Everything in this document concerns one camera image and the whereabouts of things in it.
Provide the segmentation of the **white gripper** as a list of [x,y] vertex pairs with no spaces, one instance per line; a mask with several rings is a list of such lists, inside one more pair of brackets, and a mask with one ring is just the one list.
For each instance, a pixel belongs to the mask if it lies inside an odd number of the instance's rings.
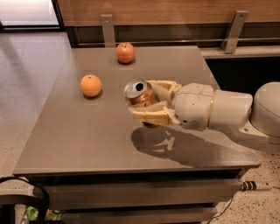
[[182,87],[172,80],[148,80],[148,83],[160,102],[148,107],[129,107],[134,119],[159,126],[180,124],[188,130],[207,128],[214,98],[211,86],[191,83]]

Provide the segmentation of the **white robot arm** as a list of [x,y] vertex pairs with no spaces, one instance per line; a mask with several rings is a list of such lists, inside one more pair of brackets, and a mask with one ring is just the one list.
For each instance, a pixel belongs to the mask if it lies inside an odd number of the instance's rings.
[[129,82],[125,101],[133,118],[148,126],[177,124],[187,130],[217,130],[234,142],[266,153],[280,151],[279,84],[254,95],[169,80]]

